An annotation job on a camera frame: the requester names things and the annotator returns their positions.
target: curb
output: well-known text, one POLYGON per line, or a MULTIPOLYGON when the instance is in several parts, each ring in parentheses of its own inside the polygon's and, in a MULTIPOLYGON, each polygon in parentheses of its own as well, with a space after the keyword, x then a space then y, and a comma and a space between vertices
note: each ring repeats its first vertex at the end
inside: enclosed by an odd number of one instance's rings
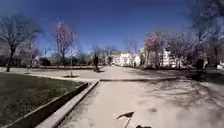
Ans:
POLYGON ((61 106, 66 104, 70 99, 79 95, 82 91, 84 91, 88 87, 88 83, 84 83, 77 89, 67 92, 64 95, 53 99, 52 101, 44 104, 37 109, 31 111, 30 113, 26 114, 22 118, 12 122, 4 126, 4 128, 30 128, 35 127, 39 123, 41 123, 44 119, 49 117, 55 111, 57 111, 61 106))
POLYGON ((83 90, 80 94, 73 97, 55 113, 37 125, 35 128, 55 128, 57 127, 65 117, 96 87, 99 81, 93 83, 89 88, 83 90))

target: bare tree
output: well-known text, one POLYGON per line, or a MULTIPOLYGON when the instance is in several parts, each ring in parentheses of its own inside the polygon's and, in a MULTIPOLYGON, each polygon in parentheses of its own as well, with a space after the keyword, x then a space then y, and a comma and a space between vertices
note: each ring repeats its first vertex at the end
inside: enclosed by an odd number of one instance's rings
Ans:
POLYGON ((73 41, 75 40, 75 35, 63 21, 57 23, 54 34, 58 51, 62 57, 62 64, 65 66, 65 55, 72 46, 73 41))
POLYGON ((182 59, 185 59, 193 47, 193 42, 191 42, 191 34, 189 33, 172 33, 167 44, 168 50, 171 52, 170 56, 172 58, 177 58, 178 67, 182 59))
POLYGON ((33 60, 39 54, 39 50, 34 44, 33 40, 27 40, 23 42, 18 48, 19 55, 21 56, 22 63, 26 64, 27 73, 29 73, 29 69, 33 66, 33 60))
POLYGON ((147 51, 147 56, 146 56, 146 63, 148 64, 148 58, 149 58, 149 53, 151 52, 153 59, 150 61, 153 61, 155 68, 159 68, 160 66, 160 54, 161 51, 163 50, 163 42, 162 42, 162 35, 160 32, 155 32, 155 33, 148 33, 146 35, 146 40, 145 40, 145 50, 147 51))
POLYGON ((40 28, 37 23, 24 16, 13 15, 0 20, 0 42, 7 42, 10 47, 7 72, 10 71, 11 61, 17 47, 27 39, 33 39, 40 28))

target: paved path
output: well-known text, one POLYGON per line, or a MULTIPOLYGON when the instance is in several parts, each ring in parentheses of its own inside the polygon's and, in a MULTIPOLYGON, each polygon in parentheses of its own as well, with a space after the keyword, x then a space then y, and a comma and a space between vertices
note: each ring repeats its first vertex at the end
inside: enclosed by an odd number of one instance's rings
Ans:
MULTIPOLYGON (((79 70, 73 73, 81 78, 91 79, 158 79, 181 76, 175 71, 145 72, 122 67, 105 67, 102 70, 105 72, 79 70)), ((69 72, 32 70, 31 73, 59 77, 68 75, 69 72)), ((224 128, 224 97, 217 99, 210 96, 210 93, 208 88, 201 88, 196 82, 187 79, 100 82, 59 128, 124 128, 128 119, 116 118, 127 112, 134 112, 128 128, 136 128, 137 125, 152 128, 224 128)))

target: park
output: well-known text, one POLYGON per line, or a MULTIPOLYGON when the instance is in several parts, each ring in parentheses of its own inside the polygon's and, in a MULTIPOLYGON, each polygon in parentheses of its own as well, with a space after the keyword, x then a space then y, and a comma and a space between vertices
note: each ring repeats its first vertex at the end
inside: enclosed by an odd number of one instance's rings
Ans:
POLYGON ((223 2, 109 1, 2 2, 0 128, 224 128, 223 2))

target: tree trunk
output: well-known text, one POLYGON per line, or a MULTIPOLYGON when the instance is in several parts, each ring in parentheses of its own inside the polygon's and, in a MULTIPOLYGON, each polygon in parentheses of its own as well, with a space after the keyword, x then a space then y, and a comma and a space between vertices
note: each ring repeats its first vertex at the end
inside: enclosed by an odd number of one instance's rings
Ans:
POLYGON ((12 57, 13 57, 14 52, 15 52, 15 50, 11 50, 6 72, 10 72, 10 67, 11 67, 11 62, 12 62, 12 57))
POLYGON ((64 66, 64 68, 65 68, 65 66, 66 66, 66 64, 65 64, 65 54, 62 54, 62 58, 61 58, 62 60, 62 65, 64 66))
POLYGON ((179 58, 179 69, 180 69, 180 58, 179 58))
POLYGON ((162 68, 163 68, 163 50, 162 50, 162 68))

